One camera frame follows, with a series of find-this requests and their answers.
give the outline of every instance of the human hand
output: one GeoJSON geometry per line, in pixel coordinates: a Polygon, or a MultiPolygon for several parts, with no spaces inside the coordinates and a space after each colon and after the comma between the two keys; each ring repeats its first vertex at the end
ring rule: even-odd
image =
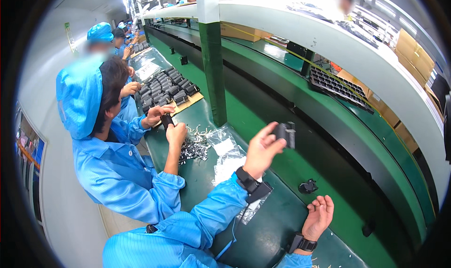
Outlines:
{"type": "Polygon", "coordinates": [[[177,123],[175,126],[169,124],[166,129],[166,139],[169,142],[169,149],[180,151],[185,141],[188,130],[183,122],[177,123]]]}
{"type": "Polygon", "coordinates": [[[172,105],[164,105],[162,107],[156,106],[149,109],[147,117],[141,120],[141,125],[144,129],[155,127],[160,122],[160,116],[165,113],[175,113],[175,107],[172,105]]]}
{"type": "Polygon", "coordinates": [[[334,203],[330,196],[317,196],[307,205],[308,216],[302,226],[302,235],[309,241],[318,241],[324,230],[329,227],[334,215],[334,203]]]}
{"type": "Polygon", "coordinates": [[[132,48],[126,47],[124,49],[124,56],[122,57],[123,60],[126,60],[130,55],[132,54],[132,48]]]}
{"type": "Polygon", "coordinates": [[[243,170],[249,173],[255,180],[262,177],[263,172],[271,166],[272,159],[278,153],[282,153],[286,146],[284,139],[276,141],[276,135],[271,134],[277,122],[271,122],[249,142],[248,153],[243,170]]]}
{"type": "Polygon", "coordinates": [[[135,95],[137,91],[141,89],[141,84],[136,81],[130,82],[125,85],[121,90],[121,97],[126,97],[129,95],[135,95]]]}
{"type": "Polygon", "coordinates": [[[135,69],[132,68],[131,66],[128,67],[128,72],[130,73],[130,77],[135,76],[135,69]]]}

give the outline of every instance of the black wristwatch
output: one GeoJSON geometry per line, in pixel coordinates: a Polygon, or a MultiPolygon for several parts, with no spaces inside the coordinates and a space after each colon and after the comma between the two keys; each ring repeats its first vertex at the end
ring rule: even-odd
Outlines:
{"type": "Polygon", "coordinates": [[[318,242],[309,241],[309,240],[305,239],[301,233],[296,232],[295,238],[294,238],[293,242],[291,243],[291,246],[289,246],[287,248],[287,252],[289,254],[291,254],[294,252],[295,249],[302,249],[303,251],[312,252],[316,248],[317,245],[318,245],[318,242]]]}
{"type": "Polygon", "coordinates": [[[273,190],[268,182],[258,182],[251,175],[249,175],[249,173],[244,171],[243,167],[238,168],[235,171],[235,174],[238,177],[238,179],[236,179],[238,185],[240,185],[241,188],[245,189],[246,192],[248,192],[248,194],[250,195],[246,199],[246,202],[249,204],[253,203],[259,198],[266,196],[273,190]]]}

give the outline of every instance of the cardboard box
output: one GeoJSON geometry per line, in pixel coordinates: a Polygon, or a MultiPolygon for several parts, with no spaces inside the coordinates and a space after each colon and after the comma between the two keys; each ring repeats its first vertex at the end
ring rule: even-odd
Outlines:
{"type": "Polygon", "coordinates": [[[429,78],[425,79],[421,73],[414,67],[414,65],[409,62],[409,60],[404,57],[401,53],[399,53],[396,49],[395,49],[395,54],[398,56],[398,61],[399,63],[402,64],[403,67],[405,67],[407,69],[408,72],[410,72],[410,74],[412,74],[412,76],[417,80],[417,82],[424,87],[426,82],[429,80],[429,78]]]}
{"type": "Polygon", "coordinates": [[[221,35],[239,38],[239,39],[243,39],[243,40],[248,40],[248,41],[252,41],[252,42],[256,42],[262,38],[272,36],[272,34],[262,31],[262,30],[259,30],[259,29],[255,29],[255,28],[251,28],[251,27],[247,27],[247,26],[243,26],[243,25],[239,25],[239,24],[234,24],[234,23],[228,23],[228,22],[221,22],[221,35]],[[244,32],[236,30],[235,28],[249,32],[250,34],[253,34],[256,36],[246,34],[244,32]]]}
{"type": "Polygon", "coordinates": [[[437,96],[434,94],[434,92],[431,90],[431,88],[428,85],[424,86],[424,90],[426,91],[426,94],[428,95],[429,99],[431,100],[432,104],[434,105],[435,109],[437,110],[438,115],[440,115],[442,122],[444,122],[442,109],[440,108],[440,102],[439,102],[437,96]]]}
{"type": "Polygon", "coordinates": [[[360,86],[362,88],[362,90],[365,93],[365,96],[368,97],[368,93],[369,93],[369,88],[367,86],[365,86],[365,84],[363,84],[362,82],[360,82],[357,78],[353,77],[349,72],[345,71],[345,70],[341,70],[338,74],[338,77],[341,77],[345,80],[348,80],[351,83],[354,83],[358,86],[360,86]]]}
{"type": "Polygon", "coordinates": [[[388,121],[388,123],[394,127],[398,122],[399,118],[396,114],[388,107],[384,101],[381,100],[373,91],[369,90],[367,95],[368,102],[372,104],[381,115],[388,121]]]}
{"type": "Polygon", "coordinates": [[[409,133],[409,131],[402,122],[398,124],[398,126],[395,128],[395,131],[404,141],[405,145],[407,146],[407,148],[411,153],[414,153],[414,151],[418,149],[417,142],[414,140],[414,138],[412,137],[412,135],[409,133]]]}
{"type": "Polygon", "coordinates": [[[435,63],[426,51],[404,29],[399,31],[398,41],[395,46],[395,53],[398,58],[402,55],[405,58],[405,60],[403,59],[403,62],[409,62],[410,65],[413,66],[426,80],[426,82],[428,81],[431,76],[432,68],[435,67],[435,63]]]}

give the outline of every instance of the yellow tape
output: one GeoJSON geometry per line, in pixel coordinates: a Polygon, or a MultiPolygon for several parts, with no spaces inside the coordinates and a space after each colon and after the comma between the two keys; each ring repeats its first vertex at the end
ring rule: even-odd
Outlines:
{"type": "MultiPolygon", "coordinates": [[[[221,24],[223,24],[223,25],[225,25],[225,26],[228,26],[228,27],[231,27],[231,28],[234,28],[234,29],[236,29],[236,30],[238,30],[238,31],[240,31],[240,32],[242,32],[242,33],[245,33],[245,34],[248,34],[248,35],[251,35],[251,36],[254,36],[254,37],[261,38],[260,36],[254,35],[254,34],[252,34],[252,33],[249,33],[249,32],[247,32],[247,31],[244,31],[244,30],[241,30],[241,29],[238,29],[238,28],[236,28],[236,27],[234,27],[234,26],[232,26],[232,25],[229,25],[229,24],[226,24],[226,23],[221,23],[221,24]]],[[[377,108],[375,108],[372,104],[370,104],[365,98],[363,98],[362,96],[360,96],[360,94],[358,94],[356,91],[354,91],[354,90],[353,90],[350,86],[348,86],[345,82],[341,81],[340,78],[338,78],[336,75],[330,73],[329,71],[323,69],[322,67],[319,67],[319,66],[318,66],[317,64],[315,64],[314,62],[312,62],[312,61],[310,61],[310,60],[307,60],[307,59],[304,58],[304,57],[301,57],[300,55],[296,54],[295,52],[292,52],[292,51],[288,50],[287,48],[285,48],[285,47],[282,46],[282,45],[279,45],[279,44],[276,43],[276,42],[270,41],[270,40],[265,39],[265,38],[263,38],[263,40],[266,41],[266,42],[268,42],[268,43],[271,44],[271,45],[274,45],[274,46],[276,46],[276,47],[278,47],[278,48],[280,48],[280,49],[282,49],[282,50],[284,50],[284,51],[289,52],[290,54],[295,55],[296,57],[302,59],[304,62],[308,62],[308,63],[311,64],[312,66],[314,66],[314,67],[318,68],[319,70],[321,70],[321,71],[327,73],[330,77],[332,77],[333,79],[335,79],[335,80],[337,80],[338,82],[340,82],[340,83],[341,83],[342,85],[344,85],[346,88],[348,88],[349,90],[351,90],[352,93],[354,93],[354,94],[355,94],[356,96],[358,96],[361,100],[363,100],[366,104],[368,104],[370,107],[372,107],[372,108],[379,114],[379,116],[380,116],[382,119],[385,120],[385,122],[387,123],[387,125],[390,126],[390,128],[393,130],[393,132],[395,133],[395,135],[396,135],[396,137],[398,138],[398,140],[401,142],[401,144],[402,144],[402,146],[404,147],[404,149],[405,149],[405,150],[407,151],[407,153],[409,154],[410,158],[412,158],[412,160],[413,160],[413,162],[414,162],[416,168],[418,169],[418,172],[420,173],[420,175],[421,175],[421,177],[422,177],[422,179],[423,179],[423,183],[424,183],[424,185],[426,186],[426,190],[428,191],[429,201],[431,202],[431,205],[432,205],[432,212],[434,213],[434,216],[435,216],[434,206],[433,206],[433,204],[432,204],[431,196],[430,196],[430,194],[429,194],[428,185],[426,184],[426,180],[424,179],[423,172],[421,171],[420,167],[418,166],[418,163],[417,163],[417,161],[415,160],[414,156],[412,155],[412,153],[410,153],[409,149],[408,149],[407,146],[405,145],[404,141],[401,139],[401,137],[398,135],[398,133],[397,133],[396,130],[392,127],[392,125],[390,125],[390,123],[388,122],[388,120],[380,113],[380,111],[379,111],[377,108]]]]}

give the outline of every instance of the blue hairnet cap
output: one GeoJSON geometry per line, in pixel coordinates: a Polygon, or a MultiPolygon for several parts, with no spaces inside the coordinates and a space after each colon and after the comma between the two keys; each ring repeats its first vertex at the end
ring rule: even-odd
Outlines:
{"type": "Polygon", "coordinates": [[[87,39],[90,42],[111,42],[114,36],[111,33],[111,25],[107,22],[101,22],[88,30],[87,39]]]}
{"type": "Polygon", "coordinates": [[[56,77],[56,101],[64,128],[73,139],[93,131],[102,99],[100,66],[105,54],[93,54],[63,68],[56,77]]]}

